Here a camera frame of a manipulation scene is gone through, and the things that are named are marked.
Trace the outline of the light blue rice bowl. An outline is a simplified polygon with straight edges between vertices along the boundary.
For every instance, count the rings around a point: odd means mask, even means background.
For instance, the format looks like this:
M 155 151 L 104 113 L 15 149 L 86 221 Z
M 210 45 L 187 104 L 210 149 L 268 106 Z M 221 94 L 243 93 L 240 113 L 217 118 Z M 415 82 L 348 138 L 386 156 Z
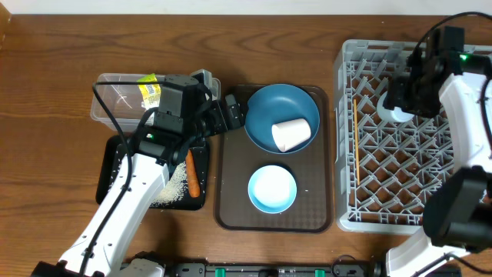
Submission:
M 267 214 L 280 214 L 288 210 L 297 198 L 297 191 L 294 176 L 279 165 L 260 167 L 248 181 L 251 204 Z

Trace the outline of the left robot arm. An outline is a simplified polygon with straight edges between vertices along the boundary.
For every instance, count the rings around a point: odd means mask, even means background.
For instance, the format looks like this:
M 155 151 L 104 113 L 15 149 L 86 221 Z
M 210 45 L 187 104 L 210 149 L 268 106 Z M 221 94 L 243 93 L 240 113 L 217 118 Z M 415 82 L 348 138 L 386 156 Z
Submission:
M 145 213 L 185 161 L 191 145 L 240 128 L 243 122 L 234 97 L 221 107 L 219 96 L 213 94 L 212 75 L 205 69 L 142 82 L 145 88 L 153 85 L 161 90 L 158 106 L 144 112 L 131 136 L 124 134 L 108 106 L 101 104 L 125 152 L 120 169 L 83 233 L 56 264 L 39 262 L 33 276 L 164 274 L 156 262 L 149 267 L 144 262 L 121 267 Z

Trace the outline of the light blue cup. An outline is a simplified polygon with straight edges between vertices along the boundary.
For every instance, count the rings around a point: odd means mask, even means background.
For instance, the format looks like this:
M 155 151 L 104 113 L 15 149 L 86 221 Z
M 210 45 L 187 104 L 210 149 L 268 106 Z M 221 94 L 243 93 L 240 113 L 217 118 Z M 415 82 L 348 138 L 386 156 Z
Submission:
M 395 107 L 393 110 L 385 108 L 383 104 L 386 97 L 387 92 L 382 94 L 377 102 L 377 114 L 382 121 L 402 123 L 409 122 L 414 118 L 413 114 L 403 112 L 399 107 Z

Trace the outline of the grey dishwasher rack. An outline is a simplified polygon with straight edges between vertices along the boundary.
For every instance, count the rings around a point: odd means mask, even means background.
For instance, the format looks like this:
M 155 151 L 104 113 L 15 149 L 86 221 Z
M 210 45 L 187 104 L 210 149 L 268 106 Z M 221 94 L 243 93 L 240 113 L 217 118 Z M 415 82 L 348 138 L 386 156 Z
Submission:
M 408 75 L 411 42 L 349 39 L 334 62 L 338 226 L 348 232 L 411 235 L 427 200 L 454 169 L 445 112 L 409 122 L 382 121 L 377 102 L 393 77 Z M 357 100 L 361 183 L 354 157 L 353 99 Z

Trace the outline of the yellow green snack wrapper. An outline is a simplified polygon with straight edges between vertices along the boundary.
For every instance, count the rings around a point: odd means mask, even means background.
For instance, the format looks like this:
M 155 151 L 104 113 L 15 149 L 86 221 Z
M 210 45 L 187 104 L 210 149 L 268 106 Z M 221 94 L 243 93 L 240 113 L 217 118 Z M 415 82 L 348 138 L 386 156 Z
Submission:
M 158 79 L 155 74 L 145 75 L 138 80 L 138 82 L 144 82 L 143 85 L 138 85 L 138 88 L 143 98 L 142 107 L 146 110 L 159 106 L 161 87 L 159 84 L 151 83 L 156 82 L 157 80 Z

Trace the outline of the orange carrot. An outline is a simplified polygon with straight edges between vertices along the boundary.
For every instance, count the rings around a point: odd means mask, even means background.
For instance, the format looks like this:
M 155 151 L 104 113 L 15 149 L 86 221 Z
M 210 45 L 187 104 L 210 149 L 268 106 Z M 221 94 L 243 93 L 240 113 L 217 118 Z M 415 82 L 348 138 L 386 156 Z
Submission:
M 201 194 L 201 188 L 200 188 L 200 183 L 198 181 L 196 169 L 194 166 L 194 159 L 191 150 L 188 150 L 185 163 L 186 163 L 189 195 L 192 198 L 198 198 Z

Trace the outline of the pink cup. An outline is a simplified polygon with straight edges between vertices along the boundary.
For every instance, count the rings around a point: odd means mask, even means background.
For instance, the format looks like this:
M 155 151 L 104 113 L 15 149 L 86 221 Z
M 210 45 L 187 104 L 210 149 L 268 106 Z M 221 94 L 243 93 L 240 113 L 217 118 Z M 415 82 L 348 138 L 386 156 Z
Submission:
M 311 127 L 303 118 L 273 124 L 271 132 L 280 152 L 288 152 L 311 137 Z

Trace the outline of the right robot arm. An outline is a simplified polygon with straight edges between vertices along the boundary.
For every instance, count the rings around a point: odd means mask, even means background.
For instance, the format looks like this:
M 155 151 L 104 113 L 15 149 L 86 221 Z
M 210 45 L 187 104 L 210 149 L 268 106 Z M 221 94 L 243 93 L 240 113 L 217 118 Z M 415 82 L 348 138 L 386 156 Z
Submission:
M 491 58 L 464 50 L 464 30 L 444 26 L 425 35 L 408 57 L 409 75 L 390 82 L 377 113 L 389 122 L 445 112 L 454 151 L 452 176 L 427 200 L 423 225 L 374 265 L 375 276 L 449 276 L 451 259 L 491 247 Z

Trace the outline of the wooden chopstick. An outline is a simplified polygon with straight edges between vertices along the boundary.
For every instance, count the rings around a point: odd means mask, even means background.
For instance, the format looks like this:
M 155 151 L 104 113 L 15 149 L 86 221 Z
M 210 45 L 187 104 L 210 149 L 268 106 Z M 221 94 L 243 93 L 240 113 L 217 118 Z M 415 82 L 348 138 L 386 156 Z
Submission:
M 360 178 L 360 159 L 359 159 L 359 142 L 358 142 L 358 120 L 357 120 L 357 100 L 353 99 L 353 121 L 354 121 L 354 157 L 355 157 L 355 175 L 357 186 L 361 183 Z

